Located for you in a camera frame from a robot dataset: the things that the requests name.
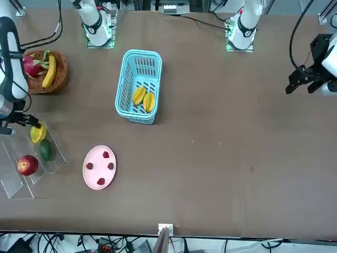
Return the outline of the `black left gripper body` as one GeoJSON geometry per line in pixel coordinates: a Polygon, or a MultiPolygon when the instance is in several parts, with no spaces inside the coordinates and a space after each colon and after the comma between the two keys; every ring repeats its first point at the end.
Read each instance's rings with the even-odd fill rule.
{"type": "Polygon", "coordinates": [[[320,61],[315,61],[311,66],[304,67],[303,71],[311,79],[326,79],[329,76],[329,72],[320,61]]]}

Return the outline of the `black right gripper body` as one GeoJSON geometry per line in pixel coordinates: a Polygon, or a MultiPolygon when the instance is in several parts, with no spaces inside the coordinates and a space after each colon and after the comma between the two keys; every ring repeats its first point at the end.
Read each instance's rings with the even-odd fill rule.
{"type": "Polygon", "coordinates": [[[1,127],[7,127],[10,123],[21,124],[20,119],[20,112],[11,112],[9,115],[5,115],[4,112],[1,112],[1,127]]]}

